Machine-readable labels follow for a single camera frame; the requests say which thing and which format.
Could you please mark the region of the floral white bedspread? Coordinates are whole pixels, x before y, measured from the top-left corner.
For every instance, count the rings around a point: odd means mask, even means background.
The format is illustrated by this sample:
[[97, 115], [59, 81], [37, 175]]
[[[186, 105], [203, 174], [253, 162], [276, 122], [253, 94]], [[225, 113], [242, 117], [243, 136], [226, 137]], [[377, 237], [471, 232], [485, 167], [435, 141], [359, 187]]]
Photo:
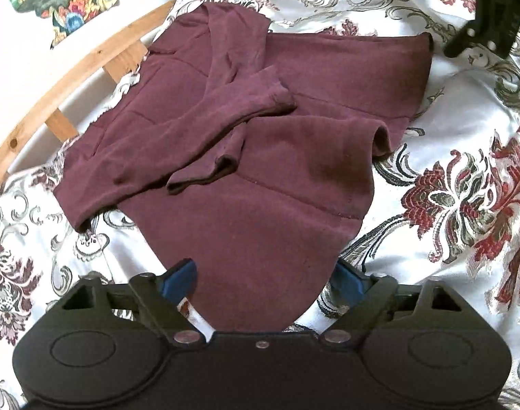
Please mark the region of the floral white bedspread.
[[[175, 0], [146, 16], [156, 39], [203, 2], [248, 6], [274, 31], [397, 36], [428, 32], [438, 46], [475, 0]], [[25, 404], [16, 343], [84, 275], [124, 282], [159, 262], [117, 210], [75, 232], [53, 196], [64, 137], [40, 164], [0, 185], [0, 409]], [[423, 105], [398, 149], [374, 167], [375, 197], [343, 257], [407, 284], [447, 282], [505, 338], [512, 353], [501, 404], [520, 409], [520, 29], [510, 55], [483, 47], [437, 54]]]

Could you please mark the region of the maroon sweater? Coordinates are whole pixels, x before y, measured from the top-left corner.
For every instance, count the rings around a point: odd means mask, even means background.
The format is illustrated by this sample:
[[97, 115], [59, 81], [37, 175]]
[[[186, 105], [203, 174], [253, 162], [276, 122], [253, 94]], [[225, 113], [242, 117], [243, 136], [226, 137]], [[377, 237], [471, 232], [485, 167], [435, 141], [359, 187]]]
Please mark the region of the maroon sweater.
[[358, 234], [372, 161], [400, 144], [432, 55], [428, 33], [275, 33], [200, 5], [70, 147], [55, 196], [76, 229], [114, 206], [165, 267], [193, 260], [189, 300], [214, 329], [285, 329]]

